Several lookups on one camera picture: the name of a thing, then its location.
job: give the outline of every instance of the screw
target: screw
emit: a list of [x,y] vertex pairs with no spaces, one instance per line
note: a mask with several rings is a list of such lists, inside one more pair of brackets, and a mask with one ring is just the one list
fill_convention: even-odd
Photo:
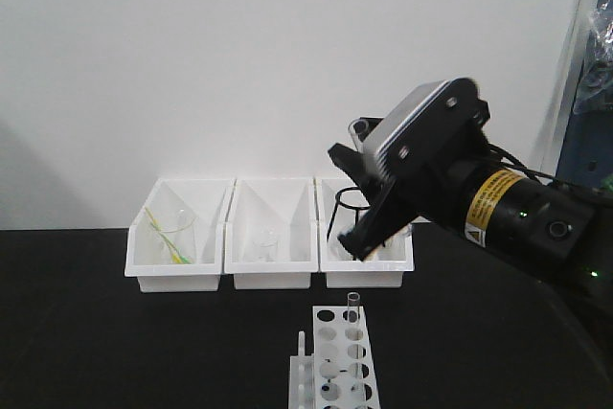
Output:
[[407,146],[402,146],[398,151],[398,158],[400,160],[404,160],[409,154],[409,148]]

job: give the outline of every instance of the white wall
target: white wall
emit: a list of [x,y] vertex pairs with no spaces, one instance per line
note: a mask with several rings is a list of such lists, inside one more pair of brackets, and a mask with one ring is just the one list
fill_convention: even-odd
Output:
[[0,0],[0,228],[126,226],[158,175],[336,174],[347,123],[471,76],[534,162],[578,0]]

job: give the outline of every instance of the glass test tube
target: glass test tube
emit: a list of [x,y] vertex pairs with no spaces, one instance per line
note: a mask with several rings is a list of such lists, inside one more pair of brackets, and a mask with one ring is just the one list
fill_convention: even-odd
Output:
[[362,151],[363,139],[368,134],[368,128],[368,121],[364,119],[355,119],[347,127],[349,135],[352,137],[353,145],[358,152]]
[[357,292],[347,294],[346,320],[351,325],[357,326],[360,317],[360,295]]

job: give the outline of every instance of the yellow warning label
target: yellow warning label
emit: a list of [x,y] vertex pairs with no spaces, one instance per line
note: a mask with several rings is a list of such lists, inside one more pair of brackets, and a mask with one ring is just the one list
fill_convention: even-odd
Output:
[[486,247],[486,230],[496,205],[507,190],[521,179],[523,177],[515,172],[499,170],[482,184],[472,198],[466,214],[465,237],[467,239]]

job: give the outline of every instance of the black cable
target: black cable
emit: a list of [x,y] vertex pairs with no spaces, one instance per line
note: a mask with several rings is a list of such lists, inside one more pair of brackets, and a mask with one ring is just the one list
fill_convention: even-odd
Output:
[[538,174],[536,174],[537,171],[533,171],[533,170],[528,169],[528,167],[526,167],[526,165],[524,165],[517,157],[515,157],[510,152],[504,150],[503,148],[500,148],[500,147],[496,146],[495,144],[489,144],[489,150],[491,150],[494,153],[499,154],[501,157],[506,158],[507,160],[509,160],[515,166],[523,169],[521,171],[524,174],[526,174],[526,177],[528,177],[529,179],[532,179],[533,181],[536,181],[536,182],[540,182],[538,180],[538,177],[537,177]]
[[518,170],[518,171],[523,172],[524,174],[530,173],[535,176],[543,177],[545,179],[551,179],[557,184],[566,186],[567,188],[566,190],[570,194],[574,195],[575,197],[577,197],[578,199],[582,201],[587,201],[594,205],[603,206],[605,208],[613,208],[613,194],[606,193],[604,190],[590,189],[580,184],[575,184],[572,182],[564,181],[555,176],[547,174],[546,172],[530,170],[529,168],[520,167],[520,166],[513,165],[510,163],[506,163],[506,162],[495,161],[495,160],[490,160],[490,162],[494,165],[499,165],[501,167],[508,168],[509,170]]

